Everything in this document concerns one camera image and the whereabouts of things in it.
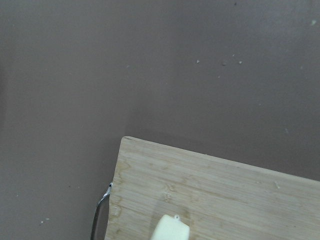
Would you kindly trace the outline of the wooden cutting board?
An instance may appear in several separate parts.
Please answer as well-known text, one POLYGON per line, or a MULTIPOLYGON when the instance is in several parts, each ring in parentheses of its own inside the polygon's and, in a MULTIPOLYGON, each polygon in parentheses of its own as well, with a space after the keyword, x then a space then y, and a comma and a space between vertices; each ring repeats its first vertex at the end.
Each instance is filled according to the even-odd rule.
POLYGON ((192 240, 317 240, 320 183, 124 136, 104 237, 148 240, 163 215, 192 240))

